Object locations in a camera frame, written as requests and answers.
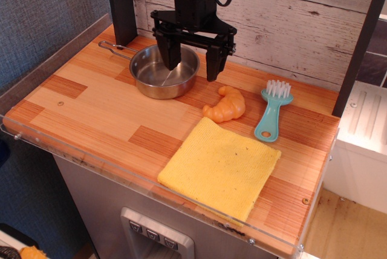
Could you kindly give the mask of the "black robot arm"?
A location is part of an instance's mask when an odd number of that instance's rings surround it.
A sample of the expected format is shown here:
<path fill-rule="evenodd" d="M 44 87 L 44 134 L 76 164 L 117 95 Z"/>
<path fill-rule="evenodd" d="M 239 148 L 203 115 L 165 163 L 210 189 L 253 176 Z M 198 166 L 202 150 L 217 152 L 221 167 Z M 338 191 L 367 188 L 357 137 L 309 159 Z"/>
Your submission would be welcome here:
<path fill-rule="evenodd" d="M 154 36 L 166 68 L 173 70 L 181 62 L 181 45 L 190 45 L 206 50 L 207 80 L 217 79 L 227 57 L 235 52 L 237 29 L 220 20 L 216 10 L 231 1 L 174 0 L 173 11 L 151 13 Z"/>

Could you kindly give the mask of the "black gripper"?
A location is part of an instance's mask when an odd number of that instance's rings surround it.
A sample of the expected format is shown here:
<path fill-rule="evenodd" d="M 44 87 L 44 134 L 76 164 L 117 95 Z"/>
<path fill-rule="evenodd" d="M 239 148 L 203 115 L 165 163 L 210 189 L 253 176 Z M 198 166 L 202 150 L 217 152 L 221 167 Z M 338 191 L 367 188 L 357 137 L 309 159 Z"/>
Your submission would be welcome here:
<path fill-rule="evenodd" d="M 174 11 L 153 11 L 154 36 L 164 65 L 170 71 L 181 62 L 181 44 L 207 48 L 207 80 L 213 82 L 224 70 L 227 56 L 235 52 L 236 28 L 216 15 L 217 6 L 232 0 L 174 0 Z"/>

